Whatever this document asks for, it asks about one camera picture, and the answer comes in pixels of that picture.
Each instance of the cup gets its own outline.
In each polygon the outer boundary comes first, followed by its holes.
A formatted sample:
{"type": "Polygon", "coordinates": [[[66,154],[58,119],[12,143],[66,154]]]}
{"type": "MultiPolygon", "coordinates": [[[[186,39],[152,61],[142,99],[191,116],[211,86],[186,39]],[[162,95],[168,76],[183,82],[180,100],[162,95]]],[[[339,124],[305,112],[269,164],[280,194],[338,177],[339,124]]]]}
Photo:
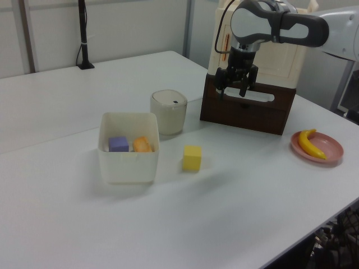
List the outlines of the cup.
{"type": "Polygon", "coordinates": [[[187,98],[178,91],[162,90],[151,96],[151,113],[157,117],[161,135],[175,135],[183,129],[187,98]]]}

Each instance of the white wall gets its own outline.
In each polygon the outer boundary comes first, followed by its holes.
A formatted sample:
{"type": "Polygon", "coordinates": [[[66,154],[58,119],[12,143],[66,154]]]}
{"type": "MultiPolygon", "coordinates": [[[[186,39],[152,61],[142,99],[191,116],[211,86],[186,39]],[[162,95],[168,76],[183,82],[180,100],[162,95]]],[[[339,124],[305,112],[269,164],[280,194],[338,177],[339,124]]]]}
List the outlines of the white wall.
{"type": "Polygon", "coordinates": [[[16,1],[0,1],[0,78],[30,72],[16,1]]]}
{"type": "MultiPolygon", "coordinates": [[[[307,8],[309,0],[289,0],[299,8],[307,8]]],[[[358,0],[317,0],[319,10],[358,5],[358,0]]],[[[192,0],[187,56],[208,68],[214,33],[214,14],[218,0],[192,0]]],[[[347,61],[308,49],[297,93],[330,109],[343,76],[347,61]]]]}
{"type": "Polygon", "coordinates": [[[187,57],[208,68],[218,0],[192,0],[187,57]]]}
{"type": "MultiPolygon", "coordinates": [[[[75,65],[80,26],[77,0],[28,0],[35,68],[75,65]]],[[[92,63],[174,50],[182,54],[187,0],[86,0],[92,63]]]]}

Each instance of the banana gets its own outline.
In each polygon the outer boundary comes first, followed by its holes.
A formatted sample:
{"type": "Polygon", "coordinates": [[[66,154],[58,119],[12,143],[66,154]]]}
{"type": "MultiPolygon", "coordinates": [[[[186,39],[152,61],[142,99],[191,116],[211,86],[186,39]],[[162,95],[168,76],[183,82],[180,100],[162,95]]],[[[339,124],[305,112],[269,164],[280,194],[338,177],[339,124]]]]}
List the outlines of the banana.
{"type": "Polygon", "coordinates": [[[325,156],[324,152],[322,152],[319,148],[314,146],[308,139],[308,136],[315,132],[316,132],[316,129],[303,130],[299,134],[298,143],[301,146],[301,148],[310,156],[325,160],[326,156],[325,156]]]}

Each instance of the pink plate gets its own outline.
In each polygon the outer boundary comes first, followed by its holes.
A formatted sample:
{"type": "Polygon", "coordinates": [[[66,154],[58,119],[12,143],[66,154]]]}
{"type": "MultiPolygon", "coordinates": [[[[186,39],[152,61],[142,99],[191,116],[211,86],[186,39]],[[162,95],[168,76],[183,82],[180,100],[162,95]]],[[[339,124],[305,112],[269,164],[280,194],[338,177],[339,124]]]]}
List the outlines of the pink plate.
{"type": "Polygon", "coordinates": [[[300,132],[295,133],[291,138],[291,143],[293,149],[303,156],[304,158],[316,161],[318,163],[333,163],[341,159],[344,154],[344,150],[341,144],[330,136],[327,136],[323,133],[315,132],[309,136],[310,142],[316,146],[317,148],[321,149],[324,154],[326,155],[327,159],[319,159],[316,157],[312,157],[304,152],[302,147],[298,143],[298,137],[300,132]]]}

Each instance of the cup lid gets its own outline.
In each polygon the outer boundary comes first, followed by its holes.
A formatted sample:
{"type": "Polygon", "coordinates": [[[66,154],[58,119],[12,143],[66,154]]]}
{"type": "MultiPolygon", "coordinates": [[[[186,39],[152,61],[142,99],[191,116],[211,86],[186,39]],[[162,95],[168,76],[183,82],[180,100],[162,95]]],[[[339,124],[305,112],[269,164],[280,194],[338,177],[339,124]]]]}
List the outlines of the cup lid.
{"type": "Polygon", "coordinates": [[[175,90],[162,90],[152,94],[152,98],[162,105],[186,105],[187,98],[175,90]]]}

